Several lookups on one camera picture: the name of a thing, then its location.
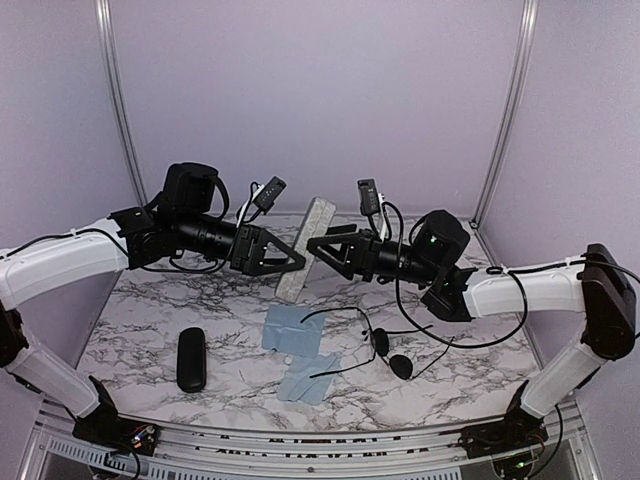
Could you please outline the grey marbled glasses case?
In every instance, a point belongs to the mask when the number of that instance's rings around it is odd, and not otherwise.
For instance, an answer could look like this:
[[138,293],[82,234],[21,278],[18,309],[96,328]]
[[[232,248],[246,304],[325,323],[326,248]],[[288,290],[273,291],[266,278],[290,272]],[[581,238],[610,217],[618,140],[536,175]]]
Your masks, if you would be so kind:
[[329,200],[318,196],[311,200],[293,245],[293,249],[304,257],[304,267],[281,275],[275,289],[277,299],[289,304],[297,302],[315,260],[307,249],[308,243],[327,233],[335,212],[336,205]]

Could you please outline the light blue cleaning cloth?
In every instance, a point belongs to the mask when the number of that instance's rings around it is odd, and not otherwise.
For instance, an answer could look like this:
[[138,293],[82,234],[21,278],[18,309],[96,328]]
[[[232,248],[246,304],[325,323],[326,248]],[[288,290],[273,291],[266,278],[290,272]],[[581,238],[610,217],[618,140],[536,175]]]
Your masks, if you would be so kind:
[[267,310],[261,346],[268,351],[315,358],[326,315],[308,309],[271,305]]

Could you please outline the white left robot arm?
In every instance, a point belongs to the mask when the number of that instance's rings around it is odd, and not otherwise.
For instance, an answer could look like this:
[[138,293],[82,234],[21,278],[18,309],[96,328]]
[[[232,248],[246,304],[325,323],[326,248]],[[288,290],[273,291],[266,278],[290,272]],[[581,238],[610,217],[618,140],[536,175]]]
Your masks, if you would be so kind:
[[242,218],[209,213],[216,194],[229,196],[217,169],[197,163],[169,167],[161,191],[145,206],[111,213],[86,227],[46,235],[1,252],[1,367],[55,398],[106,445],[125,438],[126,423],[103,385],[79,373],[37,340],[19,306],[59,287],[123,270],[151,271],[182,253],[200,254],[247,276],[299,271],[306,260],[268,230]]

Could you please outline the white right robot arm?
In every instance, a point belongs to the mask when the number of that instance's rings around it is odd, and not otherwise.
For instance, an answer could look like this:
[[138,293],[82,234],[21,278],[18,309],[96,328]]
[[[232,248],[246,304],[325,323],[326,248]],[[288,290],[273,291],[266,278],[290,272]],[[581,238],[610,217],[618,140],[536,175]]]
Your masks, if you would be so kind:
[[627,356],[636,342],[636,293],[630,272],[602,244],[579,256],[538,266],[461,269],[456,263],[469,233],[445,210],[424,216],[413,240],[382,241],[370,230],[335,227],[311,238],[307,249],[342,276],[409,282],[424,289],[428,311],[445,322],[470,322],[499,314],[527,316],[538,311],[585,315],[581,331],[532,380],[518,390],[495,430],[506,448],[515,448],[571,390],[602,365]]

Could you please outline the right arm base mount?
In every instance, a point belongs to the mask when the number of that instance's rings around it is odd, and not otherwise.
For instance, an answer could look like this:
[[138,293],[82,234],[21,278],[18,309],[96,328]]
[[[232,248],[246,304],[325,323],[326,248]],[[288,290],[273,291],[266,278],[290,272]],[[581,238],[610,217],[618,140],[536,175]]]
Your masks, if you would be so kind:
[[467,426],[460,431],[457,445],[465,449],[469,459],[543,444],[548,439],[543,418],[533,416],[522,407],[527,385],[525,381],[516,390],[500,420]]

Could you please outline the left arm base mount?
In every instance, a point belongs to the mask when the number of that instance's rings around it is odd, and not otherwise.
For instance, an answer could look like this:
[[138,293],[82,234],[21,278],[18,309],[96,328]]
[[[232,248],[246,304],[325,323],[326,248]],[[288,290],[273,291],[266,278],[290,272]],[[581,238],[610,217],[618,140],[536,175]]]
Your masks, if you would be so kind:
[[160,428],[146,421],[122,417],[104,385],[89,377],[98,395],[98,405],[85,416],[74,415],[73,436],[102,446],[131,448],[135,453],[152,456],[158,443]]

